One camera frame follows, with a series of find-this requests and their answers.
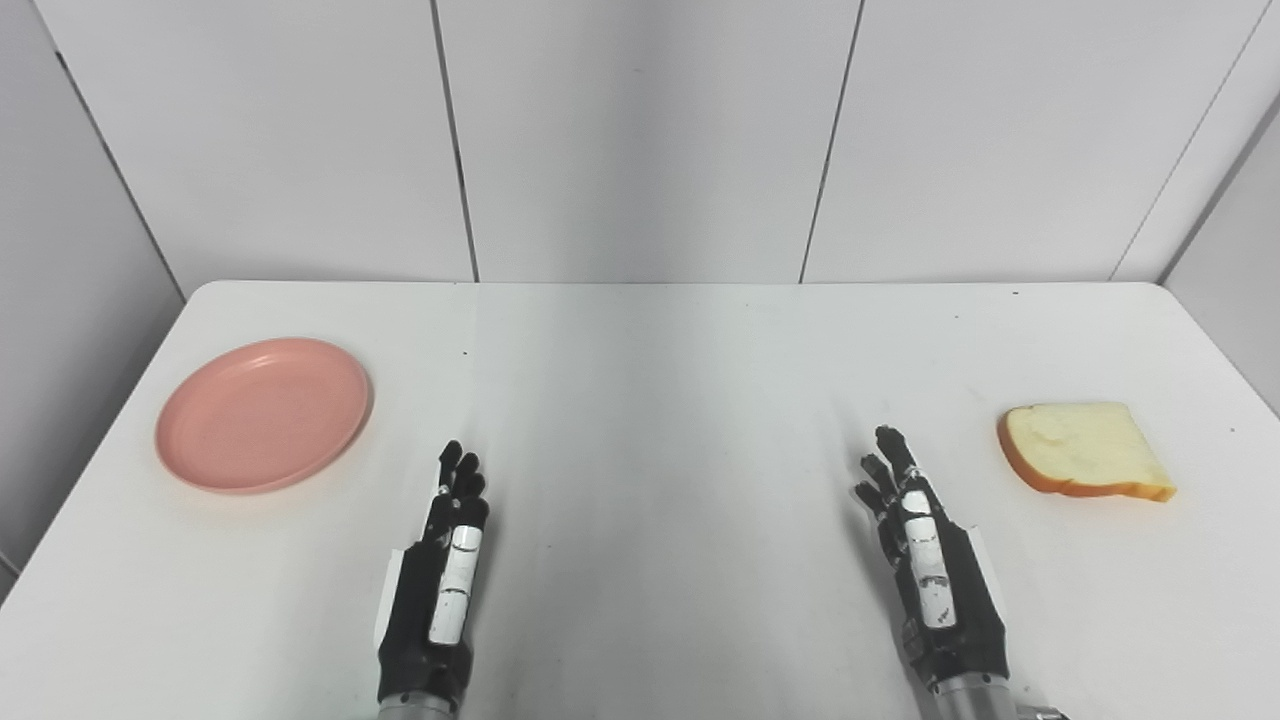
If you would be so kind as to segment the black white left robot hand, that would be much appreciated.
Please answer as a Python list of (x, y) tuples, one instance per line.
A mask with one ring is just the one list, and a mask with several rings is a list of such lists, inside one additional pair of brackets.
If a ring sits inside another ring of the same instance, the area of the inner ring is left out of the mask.
[(439, 456), (422, 534), (389, 574), (378, 646), (379, 719), (457, 719), (474, 652), (465, 639), (490, 507), (476, 454), (453, 439)]

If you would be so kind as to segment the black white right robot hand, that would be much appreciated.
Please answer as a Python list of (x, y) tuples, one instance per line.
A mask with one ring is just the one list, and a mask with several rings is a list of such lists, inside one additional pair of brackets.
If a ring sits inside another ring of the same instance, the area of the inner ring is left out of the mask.
[(1009, 679), (1006, 628), (965, 529), (940, 502), (904, 434), (876, 429), (877, 452), (859, 461), (854, 488), (870, 510), (905, 611), (901, 642), (928, 687), (977, 674)]

